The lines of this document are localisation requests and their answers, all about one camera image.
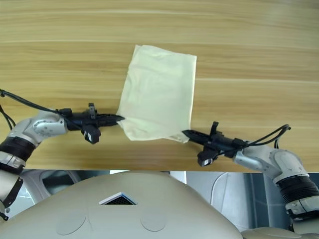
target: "black cable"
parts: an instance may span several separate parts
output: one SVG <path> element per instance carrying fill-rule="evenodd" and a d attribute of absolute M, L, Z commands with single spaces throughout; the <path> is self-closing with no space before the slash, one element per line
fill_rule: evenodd
<path fill-rule="evenodd" d="M 80 126 L 78 126 L 76 123 L 74 123 L 73 121 L 71 121 L 68 118 L 66 118 L 63 114 L 60 113 L 59 110 L 51 110 L 51 109 L 48 109 L 46 107 L 37 105 L 37 104 L 35 104 L 35 103 L 31 102 L 31 101 L 28 101 L 28 100 L 26 100 L 26 99 L 24 99 L 24 98 L 22 98 L 20 96 L 17 96 L 15 94 L 11 93 L 11 92 L 8 92 L 8 91 L 2 90 L 2 89 L 0 89 L 0 96 L 1 97 L 8 96 L 8 97 L 14 99 L 15 101 L 18 101 L 18 102 L 20 102 L 20 103 L 22 103 L 22 104 L 24 104 L 26 106 L 35 108 L 35 109 L 40 110 L 40 111 L 46 111 L 46 112 L 51 112 L 51 113 L 58 114 L 58 115 L 62 116 L 68 123 L 74 125 L 81 132 L 83 131 Z M 6 120 L 10 120 L 11 119 L 8 115 L 6 115 L 6 116 L 7 116 Z"/>
<path fill-rule="evenodd" d="M 229 153 L 229 152 L 234 152 L 234 151 L 239 151 L 239 150 L 242 150 L 244 148 L 247 148 L 249 146 L 261 146 L 261 145 L 265 145 L 265 144 L 268 144 L 268 143 L 271 143 L 273 141 L 275 141 L 275 145 L 274 145 L 274 148 L 279 148 L 279 139 L 280 137 L 288 130 L 291 130 L 291 127 L 288 125 L 288 124 L 285 124 L 281 127 L 279 127 L 278 129 L 274 130 L 273 132 L 271 132 L 270 134 L 252 142 L 252 143 L 249 143 L 243 147 L 239 147 L 239 148 L 236 148 L 236 149 L 231 149 L 231 150 L 228 150 L 228 151 L 224 151 L 224 152 L 221 152 L 219 153 L 217 156 L 220 156 L 220 155 L 224 155 L 226 153 Z M 275 133 L 277 133 L 278 131 L 280 131 L 275 137 L 267 140 L 266 142 L 262 142 L 262 143 L 258 143 L 260 141 L 263 141 L 267 138 L 269 138 L 270 136 L 274 135 Z"/>
<path fill-rule="evenodd" d="M 4 110 L 3 110 L 3 108 L 2 108 L 1 105 L 0 105 L 0 113 L 3 115 L 4 119 L 6 120 L 6 122 L 7 122 L 8 126 L 9 126 L 10 130 L 12 130 L 13 127 L 15 126 L 15 122 L 13 121 L 13 119 L 12 119 L 10 116 L 8 116 L 8 115 L 4 112 Z"/>
<path fill-rule="evenodd" d="M 287 130 L 290 130 L 290 129 L 291 129 L 290 126 L 288 124 L 285 124 L 285 125 L 279 127 L 278 129 L 276 129 L 275 131 L 271 132 L 270 134 L 268 134 L 268 135 L 266 135 L 266 136 L 264 136 L 264 137 L 262 137 L 262 138 L 260 138 L 260 139 L 258 139 L 256 141 L 254 141 L 252 143 L 249 143 L 248 146 L 260 146 L 260 145 L 265 145 L 265 144 L 271 143 L 271 142 L 279 139 L 280 136 L 282 136 Z M 280 132 L 278 133 L 277 136 L 273 137 L 272 139 L 269 139 L 266 142 L 258 143 L 260 141 L 263 141 L 263 140 L 269 138 L 270 136 L 274 135 L 278 131 L 280 131 Z"/>

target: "black mount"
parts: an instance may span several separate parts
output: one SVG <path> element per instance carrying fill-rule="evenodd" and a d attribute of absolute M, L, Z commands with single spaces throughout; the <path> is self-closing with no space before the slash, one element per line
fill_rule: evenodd
<path fill-rule="evenodd" d="M 230 139 L 217 131 L 218 122 L 214 121 L 210 134 L 204 134 L 195 130 L 184 130 L 183 133 L 189 140 L 204 146 L 203 151 L 197 155 L 197 162 L 201 167 L 212 164 L 220 155 L 233 158 L 237 151 L 247 146 L 247 142 L 235 138 Z"/>
<path fill-rule="evenodd" d="M 68 130 L 80 130 L 85 140 L 91 144 L 99 142 L 99 127 L 114 126 L 117 121 L 124 120 L 123 117 L 113 114 L 98 114 L 93 103 L 89 103 L 88 110 L 82 113 L 73 113 L 71 109 L 61 109 L 59 112 L 66 118 Z"/>

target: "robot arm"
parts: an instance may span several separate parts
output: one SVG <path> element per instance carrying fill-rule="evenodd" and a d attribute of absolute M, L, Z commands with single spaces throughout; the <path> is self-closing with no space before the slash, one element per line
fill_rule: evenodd
<path fill-rule="evenodd" d="M 32 152 L 46 138 L 68 132 L 62 116 L 41 111 L 33 118 L 19 122 L 0 145 L 0 216 L 8 220 L 4 209 L 9 207 L 23 184 L 19 177 Z"/>
<path fill-rule="evenodd" d="M 112 114 L 97 114 L 92 103 L 82 113 L 72 113 L 71 109 L 59 112 L 40 111 L 37 116 L 19 122 L 0 144 L 0 222 L 8 220 L 4 210 L 15 201 L 23 184 L 19 174 L 42 141 L 69 130 L 81 130 L 84 138 L 94 144 L 101 135 L 99 127 L 113 126 L 124 119 Z"/>
<path fill-rule="evenodd" d="M 232 158 L 235 163 L 260 171 L 273 180 L 280 189 L 287 213 L 292 219 L 319 218 L 318 187 L 310 180 L 295 154 L 264 143 L 253 146 L 248 141 L 226 138 L 216 130 L 217 126 L 218 123 L 214 122 L 210 135 L 194 130 L 183 131 L 190 141 L 204 145 L 203 151 L 198 154 L 200 166 L 213 163 L 220 155 Z"/>

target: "wood grain tabletop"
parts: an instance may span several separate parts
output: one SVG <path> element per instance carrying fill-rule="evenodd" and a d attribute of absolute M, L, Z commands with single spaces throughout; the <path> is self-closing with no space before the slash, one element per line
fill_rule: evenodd
<path fill-rule="evenodd" d="M 136 44 L 197 55 L 192 128 L 258 139 L 285 123 L 280 147 L 319 171 L 317 0 L 0 0 L 0 88 L 48 108 L 116 113 Z M 37 111 L 8 98 L 16 121 Z M 8 128 L 0 118 L 4 140 Z M 129 141 L 117 125 L 44 141 L 36 169 L 248 171 L 200 145 Z"/>

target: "towel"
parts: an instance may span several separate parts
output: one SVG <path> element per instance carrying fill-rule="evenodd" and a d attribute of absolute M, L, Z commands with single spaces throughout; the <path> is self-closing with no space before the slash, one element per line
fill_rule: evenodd
<path fill-rule="evenodd" d="M 187 142 L 196 56 L 154 46 L 135 46 L 117 114 L 130 140 L 168 138 Z"/>

